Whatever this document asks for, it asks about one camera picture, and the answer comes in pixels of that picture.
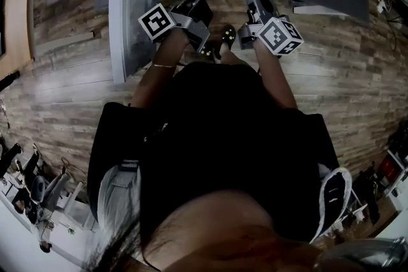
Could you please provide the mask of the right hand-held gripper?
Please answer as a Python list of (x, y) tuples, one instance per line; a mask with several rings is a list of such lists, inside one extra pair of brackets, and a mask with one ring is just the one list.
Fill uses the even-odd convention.
[(283, 56), (304, 43), (296, 27), (279, 18), (272, 0), (246, 0), (246, 3), (249, 21), (237, 32), (242, 50), (253, 49), (254, 41), (259, 39), (273, 55)]

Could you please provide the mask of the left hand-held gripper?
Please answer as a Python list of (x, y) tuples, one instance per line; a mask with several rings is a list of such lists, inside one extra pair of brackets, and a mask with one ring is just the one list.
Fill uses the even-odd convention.
[(183, 0), (169, 11), (159, 3), (143, 14), (138, 22), (154, 43), (162, 41), (169, 30), (182, 29), (190, 45), (200, 52), (210, 36), (208, 27), (212, 18), (213, 13), (206, 0)]

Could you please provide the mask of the white microwave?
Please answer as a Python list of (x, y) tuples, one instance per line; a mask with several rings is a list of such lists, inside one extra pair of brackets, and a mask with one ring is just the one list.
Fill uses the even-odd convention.
[(157, 4), (157, 0), (109, 0), (110, 53), (116, 83), (125, 82), (150, 62), (156, 43), (138, 19)]

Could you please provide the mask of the person's right forearm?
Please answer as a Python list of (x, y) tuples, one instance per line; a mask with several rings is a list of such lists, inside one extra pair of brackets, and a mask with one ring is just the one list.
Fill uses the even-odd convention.
[(297, 109), (295, 97), (286, 80), (278, 57), (273, 55), (260, 39), (254, 41), (253, 47), (265, 89), (281, 108)]

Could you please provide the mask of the person's left forearm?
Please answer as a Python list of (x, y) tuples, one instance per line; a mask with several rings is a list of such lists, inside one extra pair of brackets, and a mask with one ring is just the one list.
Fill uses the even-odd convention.
[(150, 68), (139, 82), (130, 107), (146, 109), (154, 105), (173, 78), (177, 64), (188, 45), (189, 39), (182, 29), (170, 30), (160, 44)]

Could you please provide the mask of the black shoe with yellow charms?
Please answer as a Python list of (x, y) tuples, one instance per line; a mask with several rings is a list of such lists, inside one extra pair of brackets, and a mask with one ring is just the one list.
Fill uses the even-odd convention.
[(232, 25), (225, 25), (221, 30), (221, 45), (220, 54), (223, 54), (227, 50), (230, 51), (232, 45), (235, 42), (237, 32)]
[(200, 56), (206, 61), (214, 60), (214, 46), (211, 42), (206, 42), (199, 51)]

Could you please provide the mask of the person's bare leg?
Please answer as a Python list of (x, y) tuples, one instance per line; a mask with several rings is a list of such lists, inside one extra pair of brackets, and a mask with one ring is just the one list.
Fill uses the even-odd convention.
[(221, 56), (221, 64), (227, 65), (245, 65), (249, 66), (247, 62), (239, 59), (229, 48), (227, 43), (223, 43), (220, 47), (219, 54)]

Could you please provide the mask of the person in dark shirt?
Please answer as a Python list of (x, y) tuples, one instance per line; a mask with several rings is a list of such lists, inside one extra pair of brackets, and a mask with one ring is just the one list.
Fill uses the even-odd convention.
[(138, 161), (143, 242), (177, 208), (220, 190), (250, 195), (284, 238), (311, 241), (320, 170), (339, 164), (320, 114), (281, 108), (249, 66), (187, 65), (150, 108), (106, 103), (92, 146), (88, 198), (112, 167)]

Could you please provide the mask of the light wooden table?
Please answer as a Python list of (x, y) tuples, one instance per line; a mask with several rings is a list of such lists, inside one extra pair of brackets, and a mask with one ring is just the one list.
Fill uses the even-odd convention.
[(0, 79), (33, 61), (34, 0), (3, 0), (0, 6)]

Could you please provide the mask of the white cabinet with red box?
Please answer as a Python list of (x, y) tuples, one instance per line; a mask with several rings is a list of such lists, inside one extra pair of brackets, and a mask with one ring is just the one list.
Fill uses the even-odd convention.
[(408, 210), (408, 156), (401, 159), (398, 153), (387, 150), (379, 166), (382, 183), (386, 186), (382, 194), (391, 200), (396, 210), (401, 213)]

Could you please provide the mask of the black bag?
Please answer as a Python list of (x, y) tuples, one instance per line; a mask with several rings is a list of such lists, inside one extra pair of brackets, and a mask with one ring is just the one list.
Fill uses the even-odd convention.
[(375, 225), (380, 219), (380, 213), (377, 205), (377, 177), (375, 174), (375, 162), (371, 166), (360, 171), (358, 177), (353, 182), (353, 189), (356, 196), (367, 203), (371, 223)]

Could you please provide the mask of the white folding stand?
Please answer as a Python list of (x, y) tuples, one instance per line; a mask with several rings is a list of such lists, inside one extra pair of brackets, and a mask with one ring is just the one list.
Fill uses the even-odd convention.
[(366, 207), (367, 204), (363, 204), (355, 191), (351, 189), (349, 201), (340, 221), (347, 226), (351, 226), (353, 223), (362, 223), (365, 220), (364, 211)]

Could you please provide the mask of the white cluttered workbench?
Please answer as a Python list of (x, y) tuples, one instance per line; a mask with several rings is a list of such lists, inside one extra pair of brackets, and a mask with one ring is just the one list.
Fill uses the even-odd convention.
[(69, 234), (57, 226), (50, 237), (49, 254), (42, 252), (30, 223), (0, 200), (0, 266), (6, 272), (80, 272), (92, 252), (93, 234)]

